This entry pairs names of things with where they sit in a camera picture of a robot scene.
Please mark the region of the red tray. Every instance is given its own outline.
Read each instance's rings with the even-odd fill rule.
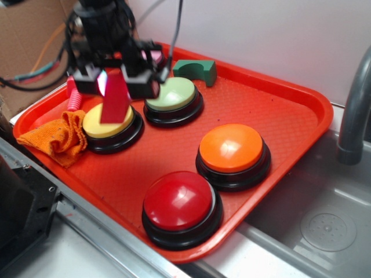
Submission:
[[[174,60],[210,60],[176,49]],[[218,247],[254,206],[328,129],[333,117],[330,102],[313,90],[263,74],[216,61],[218,78],[213,87],[195,81],[205,109],[194,122],[175,129],[160,129],[146,122],[142,138],[129,149],[113,155],[85,151],[69,169],[59,166],[36,149],[29,150],[71,189],[109,215],[170,261],[180,264],[200,259]],[[17,138],[67,109],[66,88],[45,98],[17,121]],[[90,110],[100,97],[86,97],[82,109]],[[133,107],[142,113],[143,102]],[[226,123],[242,123],[256,129],[271,150],[272,166],[258,186],[238,193],[220,192],[224,219],[205,243],[185,251],[167,251],[153,245],[141,223],[144,195],[164,174],[196,172],[195,158],[202,137]]]

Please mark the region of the gray faucet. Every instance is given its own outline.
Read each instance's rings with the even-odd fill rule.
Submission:
[[[354,76],[345,105],[337,142],[336,158],[346,165],[361,161],[371,107],[371,47],[368,48]]]

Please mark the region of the red button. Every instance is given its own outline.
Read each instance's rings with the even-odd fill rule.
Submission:
[[[211,210],[213,195],[199,174],[181,171],[167,174],[149,188],[144,211],[158,228],[181,231],[199,224]]]

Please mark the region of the stainless steel sink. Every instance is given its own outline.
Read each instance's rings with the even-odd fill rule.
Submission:
[[[247,217],[245,232],[311,275],[371,277],[371,145],[345,166],[336,141],[327,132]]]

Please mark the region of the sink drain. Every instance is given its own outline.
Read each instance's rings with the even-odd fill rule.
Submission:
[[[310,245],[330,252],[346,249],[357,234],[353,220],[330,206],[309,211],[301,220],[300,229]]]

